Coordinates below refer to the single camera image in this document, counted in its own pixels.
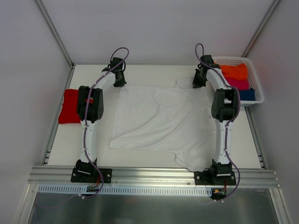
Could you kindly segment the white t shirt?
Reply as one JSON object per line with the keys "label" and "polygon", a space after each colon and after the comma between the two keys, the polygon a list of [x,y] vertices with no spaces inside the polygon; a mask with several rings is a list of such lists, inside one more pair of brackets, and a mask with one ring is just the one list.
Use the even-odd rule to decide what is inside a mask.
{"label": "white t shirt", "polygon": [[216,147],[211,85],[193,89],[127,86],[121,89],[110,147],[168,152],[190,170],[210,167]]}

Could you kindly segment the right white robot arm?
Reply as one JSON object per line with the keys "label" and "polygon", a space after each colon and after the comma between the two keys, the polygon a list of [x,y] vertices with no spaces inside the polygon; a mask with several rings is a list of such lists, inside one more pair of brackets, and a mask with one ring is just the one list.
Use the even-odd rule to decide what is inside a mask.
{"label": "right white robot arm", "polygon": [[241,107],[240,94],[225,80],[211,55],[203,55],[199,61],[192,85],[193,88],[201,88],[209,82],[215,91],[211,115],[216,123],[216,148],[212,165],[202,172],[194,172],[194,181],[196,185],[235,186],[237,181],[233,171],[235,164],[230,157],[230,139]]}

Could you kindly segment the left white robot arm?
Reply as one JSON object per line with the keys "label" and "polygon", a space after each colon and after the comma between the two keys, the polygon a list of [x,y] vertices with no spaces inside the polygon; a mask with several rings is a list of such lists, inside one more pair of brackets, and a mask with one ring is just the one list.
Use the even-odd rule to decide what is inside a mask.
{"label": "left white robot arm", "polygon": [[80,157],[72,173],[72,182],[95,182],[100,180],[97,166],[96,126],[104,113],[103,94],[110,87],[123,87],[126,63],[124,59],[113,57],[101,76],[91,86],[80,86],[77,99],[77,115],[82,126],[82,147]]}

